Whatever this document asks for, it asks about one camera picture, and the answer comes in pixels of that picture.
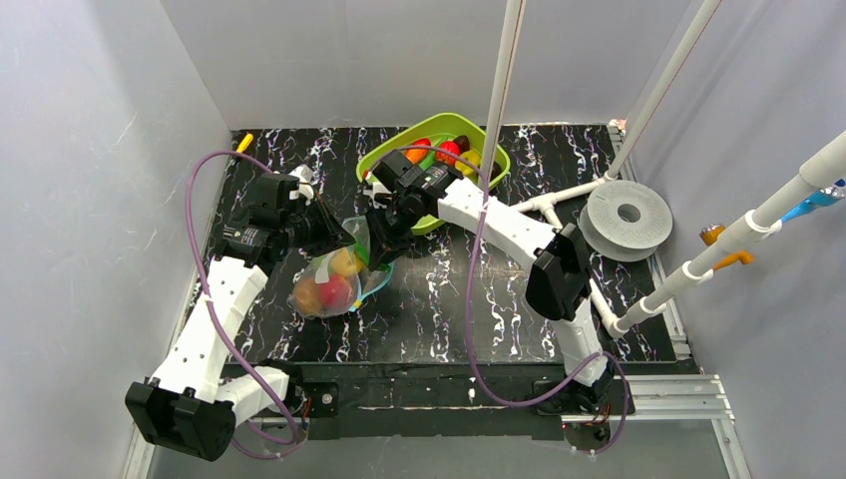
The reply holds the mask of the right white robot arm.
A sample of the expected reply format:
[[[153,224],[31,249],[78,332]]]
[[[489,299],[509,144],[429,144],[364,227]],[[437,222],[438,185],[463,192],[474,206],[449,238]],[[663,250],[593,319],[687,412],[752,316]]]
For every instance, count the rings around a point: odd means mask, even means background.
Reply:
[[[593,318],[591,269],[583,235],[574,227],[553,227],[503,204],[458,169],[436,162],[426,169],[393,150],[362,177],[376,208],[367,212],[370,261],[387,263],[410,248],[412,229],[432,216],[458,226],[515,261],[529,277],[525,300],[547,319],[564,358],[566,377],[534,399],[496,397],[508,407],[562,404],[569,410],[603,406],[614,379]]]

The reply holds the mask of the yellow lemon toy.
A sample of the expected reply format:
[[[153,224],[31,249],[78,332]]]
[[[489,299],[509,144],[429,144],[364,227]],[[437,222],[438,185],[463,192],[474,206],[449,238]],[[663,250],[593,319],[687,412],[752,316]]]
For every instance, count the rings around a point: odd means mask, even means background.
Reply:
[[[364,263],[354,251],[342,249],[331,257],[329,266],[336,274],[352,277],[363,270]]]

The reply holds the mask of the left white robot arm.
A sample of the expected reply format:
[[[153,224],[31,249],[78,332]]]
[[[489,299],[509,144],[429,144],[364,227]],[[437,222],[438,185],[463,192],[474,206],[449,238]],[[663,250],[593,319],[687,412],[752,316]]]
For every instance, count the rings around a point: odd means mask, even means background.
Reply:
[[[312,170],[263,174],[245,210],[223,227],[203,293],[164,362],[130,385],[125,404],[144,439],[206,461],[219,459],[236,428],[272,403],[268,389],[288,397],[289,369],[260,365],[256,373],[219,382],[237,334],[276,265],[292,249],[317,256],[353,237],[311,186]]]

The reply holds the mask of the red apple toy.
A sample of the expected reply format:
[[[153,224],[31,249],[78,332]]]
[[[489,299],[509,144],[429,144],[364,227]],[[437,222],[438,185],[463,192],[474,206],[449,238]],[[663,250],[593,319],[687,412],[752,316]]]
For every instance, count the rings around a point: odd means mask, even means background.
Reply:
[[[317,286],[319,299],[325,308],[345,308],[352,295],[347,278],[339,274],[333,274],[327,282]]]

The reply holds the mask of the brown kiwi toy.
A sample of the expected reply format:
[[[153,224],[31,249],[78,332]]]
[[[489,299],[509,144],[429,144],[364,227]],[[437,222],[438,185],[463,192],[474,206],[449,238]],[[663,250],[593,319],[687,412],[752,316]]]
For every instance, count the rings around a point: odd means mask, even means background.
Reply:
[[[316,316],[322,310],[318,286],[312,278],[299,281],[291,297],[292,307],[303,316]]]

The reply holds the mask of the light green pepper toy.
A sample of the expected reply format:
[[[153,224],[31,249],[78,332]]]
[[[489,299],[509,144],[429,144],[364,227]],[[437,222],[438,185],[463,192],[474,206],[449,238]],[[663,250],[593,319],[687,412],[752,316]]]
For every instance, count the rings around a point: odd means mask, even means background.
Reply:
[[[362,242],[357,241],[353,245],[353,251],[365,266],[369,266],[370,254],[369,254],[369,248],[366,244],[363,244]]]

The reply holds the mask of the clear zip top bag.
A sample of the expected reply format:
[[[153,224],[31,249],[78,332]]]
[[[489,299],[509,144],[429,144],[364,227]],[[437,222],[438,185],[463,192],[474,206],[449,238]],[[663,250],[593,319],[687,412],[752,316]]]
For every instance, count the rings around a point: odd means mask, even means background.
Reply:
[[[370,240],[366,219],[348,218],[342,226],[355,243],[314,258],[296,279],[288,297],[292,309],[305,318],[354,312],[392,276],[392,263],[376,269],[367,266]]]

